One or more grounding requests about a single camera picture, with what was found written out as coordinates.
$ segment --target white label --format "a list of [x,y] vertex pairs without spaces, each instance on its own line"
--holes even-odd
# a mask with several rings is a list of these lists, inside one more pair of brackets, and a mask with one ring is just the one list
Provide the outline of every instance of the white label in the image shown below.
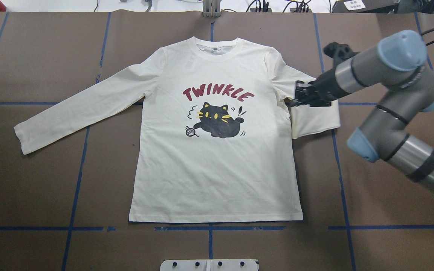
[[362,0],[352,0],[344,2],[344,5],[348,10],[360,10],[365,8],[365,4]]

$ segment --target neckline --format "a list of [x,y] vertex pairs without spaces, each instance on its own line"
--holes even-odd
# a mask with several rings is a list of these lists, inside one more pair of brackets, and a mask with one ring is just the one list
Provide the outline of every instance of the neckline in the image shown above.
[[[189,38],[187,41],[188,41],[188,46],[190,47],[191,51],[194,54],[196,54],[198,57],[204,60],[213,61],[213,62],[225,61],[233,58],[237,53],[239,53],[243,43],[243,40],[241,38],[236,38],[232,41],[204,41],[192,37]],[[202,52],[197,45],[203,45],[207,47],[235,46],[235,48],[232,49],[232,51],[225,53],[223,55],[208,55]]]

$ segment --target white floor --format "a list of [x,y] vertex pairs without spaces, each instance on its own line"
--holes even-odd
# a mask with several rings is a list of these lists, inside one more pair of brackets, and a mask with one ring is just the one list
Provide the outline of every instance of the white floor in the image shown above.
[[[148,4],[145,0],[2,0],[8,11],[17,12],[88,12],[93,11],[98,3],[96,11],[109,12],[119,9],[130,11],[145,11]],[[330,0],[331,6],[336,0]],[[222,0],[221,9],[233,9],[238,12],[245,12],[252,0]],[[270,0],[269,7],[272,12],[282,12],[289,3],[288,0]],[[291,3],[286,9],[294,8]],[[329,12],[329,0],[310,0],[309,7],[312,12]],[[199,0],[153,0],[150,11],[202,11],[203,4]]]

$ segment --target shirt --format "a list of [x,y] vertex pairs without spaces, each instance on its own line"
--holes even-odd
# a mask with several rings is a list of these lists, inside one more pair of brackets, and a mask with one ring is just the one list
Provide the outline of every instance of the shirt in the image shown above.
[[339,113],[292,108],[293,132],[296,80],[313,78],[272,47],[192,37],[14,130],[28,154],[145,97],[129,221],[302,220],[292,137],[339,127]]

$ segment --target red lettering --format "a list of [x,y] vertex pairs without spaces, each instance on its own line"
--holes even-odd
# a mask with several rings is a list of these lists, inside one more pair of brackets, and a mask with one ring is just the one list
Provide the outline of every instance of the red lettering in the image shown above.
[[207,85],[207,95],[210,95],[210,89],[212,89],[212,83]]
[[205,84],[201,84],[200,88],[198,88],[198,89],[192,88],[192,92],[193,92],[193,94],[195,94],[195,97],[203,96],[204,90],[205,90]]
[[222,85],[218,85],[218,84],[215,84],[214,85],[214,90],[212,91],[212,94],[220,94],[220,92],[222,91],[222,89],[224,88],[224,86],[225,86],[225,84],[222,84]]
[[189,101],[192,101],[192,96],[190,96],[190,88],[184,90],[182,94],[186,95]]
[[243,102],[243,101],[244,101],[243,99],[244,99],[244,98],[248,98],[248,97],[254,97],[254,94],[252,94],[252,93],[250,93],[250,92],[246,92],[246,93],[240,95],[240,96],[237,98],[237,100]]
[[231,95],[231,91],[233,91],[234,88],[232,87],[232,85],[227,85],[224,89],[224,92],[222,92],[222,95],[227,94],[227,96]]
[[240,91],[243,91],[243,88],[238,88],[236,89],[236,91],[232,92],[231,97],[232,98],[237,98],[236,94],[238,94]]

